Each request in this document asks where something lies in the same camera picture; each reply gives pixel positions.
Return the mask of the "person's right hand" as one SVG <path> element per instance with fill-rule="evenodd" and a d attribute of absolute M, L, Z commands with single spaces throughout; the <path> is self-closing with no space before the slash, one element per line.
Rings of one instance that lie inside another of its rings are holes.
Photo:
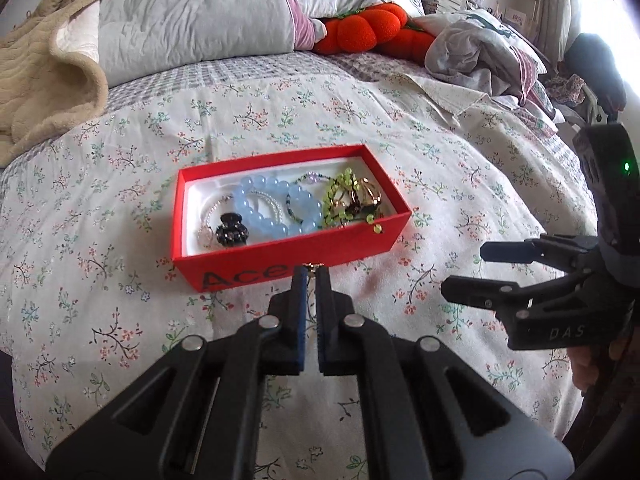
<path fill-rule="evenodd" d="M 597 385 L 600 378 L 598 346 L 572 347 L 566 350 L 573 374 L 573 384 L 582 393 Z"/>

